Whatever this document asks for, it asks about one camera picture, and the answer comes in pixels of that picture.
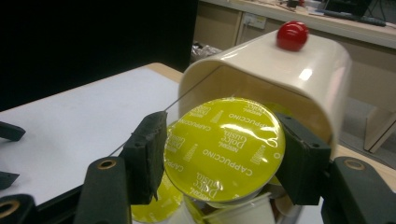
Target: yellow coffee capsule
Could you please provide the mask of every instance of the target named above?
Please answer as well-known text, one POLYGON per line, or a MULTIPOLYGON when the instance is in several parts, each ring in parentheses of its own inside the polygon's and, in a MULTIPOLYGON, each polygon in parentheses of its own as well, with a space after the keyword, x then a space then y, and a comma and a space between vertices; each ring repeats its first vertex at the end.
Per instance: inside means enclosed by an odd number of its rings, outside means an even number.
POLYGON ((156 223, 168 219, 180 207, 183 194, 175 188, 166 173, 163 173, 158 187, 158 201, 153 199, 148 205, 132 205, 132 218, 141 223, 156 223))
POLYGON ((273 112, 248 99, 222 98, 195 107, 170 127, 164 165, 184 194, 227 203, 260 191, 284 152, 285 136, 273 112))

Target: white plastic housing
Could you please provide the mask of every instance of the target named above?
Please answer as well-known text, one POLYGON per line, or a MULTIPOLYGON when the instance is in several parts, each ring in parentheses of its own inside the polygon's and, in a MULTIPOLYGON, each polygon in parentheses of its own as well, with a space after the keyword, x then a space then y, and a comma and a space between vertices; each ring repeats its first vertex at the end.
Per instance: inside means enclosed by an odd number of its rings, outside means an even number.
POLYGON ((180 116, 204 102, 244 97, 290 114, 332 148, 349 90, 351 60, 338 43, 310 35, 297 52, 276 32, 192 64, 179 86, 180 116))

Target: table surface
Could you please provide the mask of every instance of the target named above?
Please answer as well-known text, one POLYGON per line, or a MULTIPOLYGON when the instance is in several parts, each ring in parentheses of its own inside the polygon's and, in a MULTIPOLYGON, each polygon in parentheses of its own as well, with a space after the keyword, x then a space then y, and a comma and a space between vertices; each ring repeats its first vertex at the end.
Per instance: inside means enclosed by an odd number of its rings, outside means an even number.
MULTIPOLYGON (((0 197, 28 193, 41 204, 81 185, 91 162, 117 151, 143 117, 177 99, 181 78, 153 63, 1 112, 0 120, 26 134, 19 142, 0 139, 0 170, 20 174, 0 197)), ((369 162, 396 192, 395 170, 345 147, 335 150, 338 156, 369 162)), ((321 223, 319 206, 305 207, 299 223, 305 220, 321 223)))
POLYGON ((311 29, 396 49, 396 29, 394 27, 380 27, 356 21, 308 15, 299 11, 289 11, 274 4, 265 4, 263 3, 264 1, 261 1, 261 3, 259 1, 248 0, 200 1, 253 13, 278 21, 301 21, 311 29))

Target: capsule lid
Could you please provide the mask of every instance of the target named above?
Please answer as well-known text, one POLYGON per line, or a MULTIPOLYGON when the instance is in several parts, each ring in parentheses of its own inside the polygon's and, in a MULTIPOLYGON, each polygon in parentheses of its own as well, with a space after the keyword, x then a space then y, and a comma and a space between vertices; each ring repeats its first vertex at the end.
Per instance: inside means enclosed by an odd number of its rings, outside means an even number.
POLYGON ((262 188, 284 152, 281 124, 267 107, 222 98, 195 107, 169 128, 164 165, 184 194, 222 203, 262 188))

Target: red knob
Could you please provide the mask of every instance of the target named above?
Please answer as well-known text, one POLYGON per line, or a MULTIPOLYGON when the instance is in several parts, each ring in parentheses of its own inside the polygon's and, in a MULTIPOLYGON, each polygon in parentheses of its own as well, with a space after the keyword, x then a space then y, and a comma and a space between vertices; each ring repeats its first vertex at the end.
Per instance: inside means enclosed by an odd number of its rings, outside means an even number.
POLYGON ((288 21, 277 31, 276 44, 282 49, 298 51, 308 39, 308 29, 299 21, 288 21))

